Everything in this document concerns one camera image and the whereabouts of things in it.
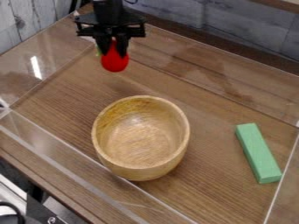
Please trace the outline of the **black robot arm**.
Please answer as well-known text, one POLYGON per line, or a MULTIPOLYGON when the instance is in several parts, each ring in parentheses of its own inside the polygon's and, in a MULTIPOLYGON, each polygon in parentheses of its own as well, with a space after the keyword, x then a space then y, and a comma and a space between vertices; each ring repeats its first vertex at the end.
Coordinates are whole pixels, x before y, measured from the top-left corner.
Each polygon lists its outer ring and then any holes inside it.
POLYGON ((130 39, 146 37, 146 20, 126 9, 123 0, 92 0, 92 9, 75 17, 76 33, 96 40, 104 55, 116 41, 116 52, 124 58, 130 39))

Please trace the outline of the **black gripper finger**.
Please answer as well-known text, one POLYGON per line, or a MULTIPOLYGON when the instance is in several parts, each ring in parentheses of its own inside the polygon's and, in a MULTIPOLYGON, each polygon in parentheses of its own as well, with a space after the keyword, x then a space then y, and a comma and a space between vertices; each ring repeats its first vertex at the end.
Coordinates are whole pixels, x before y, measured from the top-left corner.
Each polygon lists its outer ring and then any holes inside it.
POLYGON ((130 37, 124 33, 116 35, 116 50, 122 58, 127 56, 130 37))
POLYGON ((106 34, 99 34, 95 36, 98 49, 100 50, 100 53, 107 55, 112 43, 112 37, 106 34))

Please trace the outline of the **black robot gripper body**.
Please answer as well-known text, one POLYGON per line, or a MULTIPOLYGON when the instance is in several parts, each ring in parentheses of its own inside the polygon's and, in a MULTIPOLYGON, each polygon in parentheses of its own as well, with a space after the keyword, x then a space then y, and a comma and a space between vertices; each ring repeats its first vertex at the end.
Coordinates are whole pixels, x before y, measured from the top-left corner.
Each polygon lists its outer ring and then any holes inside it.
POLYGON ((115 36, 119 32, 130 38, 146 37, 146 19, 128 10, 123 10, 115 23, 99 22, 95 12, 79 15, 74 22, 78 35, 94 37, 96 32, 115 36))

